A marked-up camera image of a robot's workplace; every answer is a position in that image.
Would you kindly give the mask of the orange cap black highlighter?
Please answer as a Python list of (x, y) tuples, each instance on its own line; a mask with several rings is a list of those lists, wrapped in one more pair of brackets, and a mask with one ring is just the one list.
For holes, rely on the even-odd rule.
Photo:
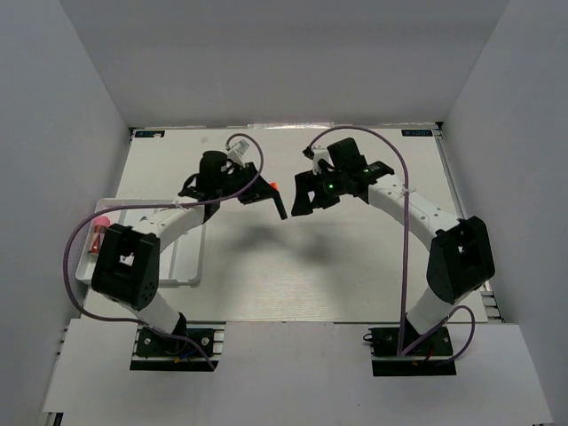
[(288, 218), (288, 213), (284, 207), (283, 201), (281, 199), (280, 190), (275, 182), (270, 183), (272, 189), (272, 199), (274, 201), (275, 207), (278, 211), (281, 220), (286, 220)]

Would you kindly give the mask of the pink cap clear tube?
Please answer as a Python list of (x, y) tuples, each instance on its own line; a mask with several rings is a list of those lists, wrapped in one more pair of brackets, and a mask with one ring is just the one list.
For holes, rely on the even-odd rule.
[(107, 216), (97, 216), (93, 219), (92, 236), (88, 250), (89, 254), (97, 255), (99, 253), (105, 237), (105, 233), (110, 225), (111, 221)]

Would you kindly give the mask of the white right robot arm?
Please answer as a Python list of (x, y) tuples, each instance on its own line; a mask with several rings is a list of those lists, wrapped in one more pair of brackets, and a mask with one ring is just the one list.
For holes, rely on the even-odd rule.
[(427, 288), (406, 313), (406, 327), (400, 332), (407, 351), (424, 352), (433, 342), (431, 330), (495, 274), (485, 222), (445, 212), (405, 188), (393, 168), (368, 162), (354, 138), (323, 149), (307, 147), (304, 155), (312, 168), (295, 176), (293, 216), (308, 216), (351, 195), (407, 227), (429, 251)]

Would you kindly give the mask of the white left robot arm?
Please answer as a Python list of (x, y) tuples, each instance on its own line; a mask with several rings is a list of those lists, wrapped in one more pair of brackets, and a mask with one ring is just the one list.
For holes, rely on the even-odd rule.
[(161, 209), (134, 226), (111, 225), (106, 231), (91, 277), (91, 287), (135, 315), (150, 328), (167, 353), (187, 344), (185, 316), (158, 291), (161, 253), (187, 232), (207, 223), (220, 209), (220, 199), (235, 195), (243, 205), (272, 200), (287, 217), (278, 189), (258, 175), (242, 153), (207, 151), (199, 171), (182, 185), (176, 201), (191, 198), (195, 207)]

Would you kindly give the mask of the white divided plastic tray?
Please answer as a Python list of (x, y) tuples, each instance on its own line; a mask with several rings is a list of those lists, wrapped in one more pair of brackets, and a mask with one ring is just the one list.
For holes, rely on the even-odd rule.
[[(140, 220), (149, 218), (158, 212), (159, 209), (131, 209), (131, 206), (163, 203), (171, 204), (172, 200), (103, 198), (98, 201), (96, 211), (114, 206), (128, 206), (129, 209), (106, 213), (105, 217), (109, 219), (111, 225), (120, 224), (134, 226)], [(161, 288), (193, 286), (199, 283), (201, 279), (204, 238), (205, 227), (202, 225), (188, 231), (161, 253), (159, 275)], [(93, 225), (90, 224), (87, 238), (83, 244), (81, 258), (75, 271), (75, 277), (88, 286), (91, 284), (91, 276), (97, 260), (97, 257), (90, 252), (94, 240), (95, 234), (93, 232)]]

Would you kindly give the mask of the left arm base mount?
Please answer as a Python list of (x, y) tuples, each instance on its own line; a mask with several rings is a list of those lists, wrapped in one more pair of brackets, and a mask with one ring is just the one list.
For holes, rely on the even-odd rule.
[(191, 343), (158, 336), (139, 327), (130, 359), (130, 371), (213, 372), (217, 367), (225, 339), (225, 323), (189, 322), (186, 337)]

